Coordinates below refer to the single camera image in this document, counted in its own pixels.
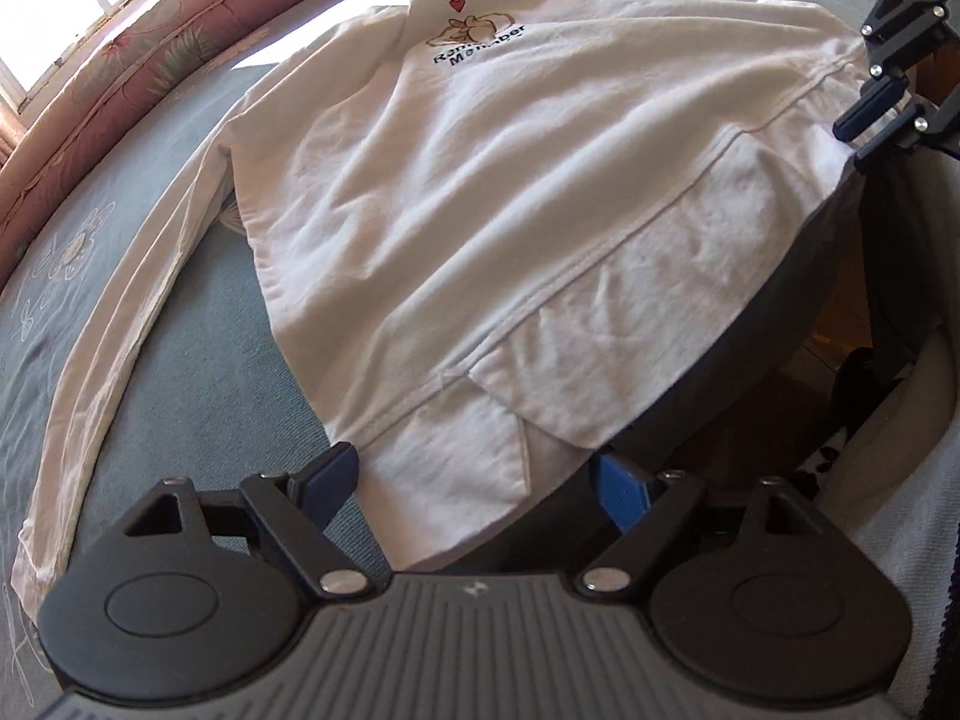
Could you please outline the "white long-sleeve shirt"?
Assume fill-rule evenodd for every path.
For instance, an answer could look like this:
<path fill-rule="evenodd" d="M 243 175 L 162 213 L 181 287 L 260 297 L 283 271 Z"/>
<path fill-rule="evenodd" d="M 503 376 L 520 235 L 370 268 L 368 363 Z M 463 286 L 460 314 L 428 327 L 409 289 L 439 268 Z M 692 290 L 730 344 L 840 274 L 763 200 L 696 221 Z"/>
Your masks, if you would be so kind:
<path fill-rule="evenodd" d="M 797 0 L 395 0 L 265 75 L 156 203 L 53 397 L 11 583 L 67 567 L 140 346 L 224 197 L 396 569 L 544 499 L 679 382 L 843 182 L 861 37 Z"/>

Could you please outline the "grey floral bed sheet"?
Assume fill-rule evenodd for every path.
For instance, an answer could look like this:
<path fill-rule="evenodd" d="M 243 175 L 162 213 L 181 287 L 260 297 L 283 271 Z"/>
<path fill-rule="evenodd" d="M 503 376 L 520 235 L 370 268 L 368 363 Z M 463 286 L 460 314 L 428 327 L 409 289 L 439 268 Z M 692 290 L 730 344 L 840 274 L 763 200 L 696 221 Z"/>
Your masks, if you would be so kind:
<path fill-rule="evenodd" d="M 861 0 L 797 1 L 825 8 L 856 32 Z M 34 717 L 59 690 L 11 571 L 55 390 L 104 288 L 169 184 L 265 75 L 324 32 L 391 2 L 304 0 L 200 67 L 71 192 L 3 289 L 5 717 Z M 802 231 L 814 226 L 818 211 Z M 815 283 L 805 271 L 800 232 L 709 351 L 727 349 L 763 366 L 804 333 Z M 68 557 L 160 476 L 229 486 L 262 468 L 299 465 L 329 440 L 274 339 L 238 202 L 224 197 L 140 346 L 99 447 Z"/>

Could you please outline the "pink floral quilt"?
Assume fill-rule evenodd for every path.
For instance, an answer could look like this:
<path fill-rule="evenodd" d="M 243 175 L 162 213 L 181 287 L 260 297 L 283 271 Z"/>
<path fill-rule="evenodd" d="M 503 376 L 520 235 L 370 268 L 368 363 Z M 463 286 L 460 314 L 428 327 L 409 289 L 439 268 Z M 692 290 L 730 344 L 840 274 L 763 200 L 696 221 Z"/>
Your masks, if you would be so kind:
<path fill-rule="evenodd" d="M 302 0 L 158 0 L 68 78 L 2 167 L 2 277 L 119 140 L 228 47 Z"/>

